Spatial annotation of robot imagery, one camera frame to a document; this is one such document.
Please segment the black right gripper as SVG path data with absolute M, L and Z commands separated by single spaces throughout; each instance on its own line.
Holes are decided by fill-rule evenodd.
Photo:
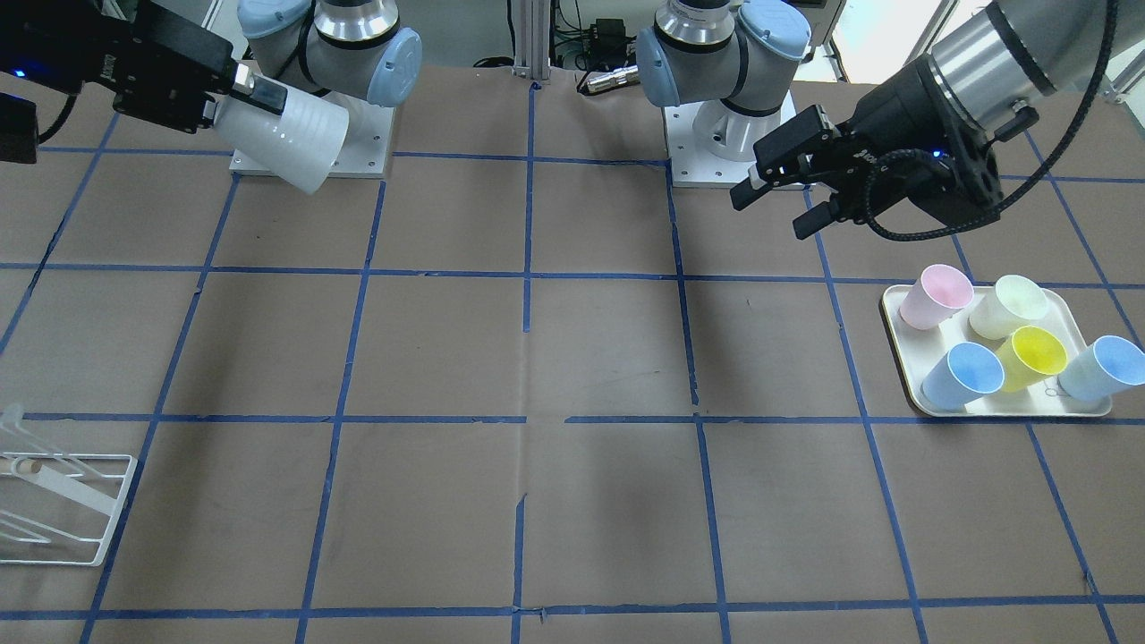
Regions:
M 232 58 L 232 44 L 160 3 L 131 21 L 98 1 L 3 1 L 3 73 L 77 97 L 86 84 L 114 92 L 114 110 L 195 133 L 216 95 L 282 115 L 289 88 Z

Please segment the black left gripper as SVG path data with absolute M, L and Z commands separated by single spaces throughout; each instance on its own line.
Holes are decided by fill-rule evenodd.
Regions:
M 732 207 L 744 211 L 795 183 L 834 189 L 829 201 L 793 218 L 797 239 L 834 223 L 874 223 L 899 201 L 919 209 L 934 183 L 931 154 L 942 140 L 945 115 L 949 105 L 933 60 L 917 57 L 859 99 L 847 121 L 831 123 L 822 107 L 806 107 L 756 142 L 753 178 L 731 188 Z

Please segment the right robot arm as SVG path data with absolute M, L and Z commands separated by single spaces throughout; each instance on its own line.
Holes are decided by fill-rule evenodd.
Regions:
M 87 84 L 112 91 L 118 113 L 196 133 L 224 97 L 282 113 L 284 93 L 271 81 L 398 107 L 418 79 L 423 44 L 393 1 L 240 1 L 236 13 L 260 79 L 242 69 L 232 42 L 166 3 L 139 1 L 126 18 L 102 1 L 3 1 L 3 73 L 66 97 L 46 128 L 27 99 L 3 97 L 8 157 L 31 160 Z

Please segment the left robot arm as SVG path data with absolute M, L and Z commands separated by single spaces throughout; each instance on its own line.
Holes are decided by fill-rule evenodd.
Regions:
M 1108 62 L 1142 42 L 1142 1 L 992 1 L 868 91 L 846 121 L 818 105 L 782 121 L 810 37 L 810 21 L 785 1 L 666 1 L 637 36 L 635 62 L 652 105 L 700 103 L 708 149 L 745 164 L 733 209 L 821 183 L 831 196 L 793 219 L 797 238 L 856 223 L 916 242 L 995 223 L 1047 175 Z M 1003 195 L 994 144 L 1034 126 L 1039 100 L 1080 79 L 1085 94 L 1063 139 Z

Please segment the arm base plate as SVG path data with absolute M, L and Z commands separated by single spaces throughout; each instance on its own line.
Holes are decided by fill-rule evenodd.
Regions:
M 796 113 L 791 93 L 777 113 L 734 113 L 719 99 L 682 107 L 663 107 L 664 134 L 672 186 L 684 189 L 729 189 L 755 166 L 755 143 L 790 121 Z
M 327 178 L 382 179 L 390 156 L 395 107 L 370 105 L 364 99 L 347 97 L 335 91 L 322 99 L 346 107 L 349 113 L 344 149 Z M 236 149 L 230 168 L 242 175 L 274 176 Z

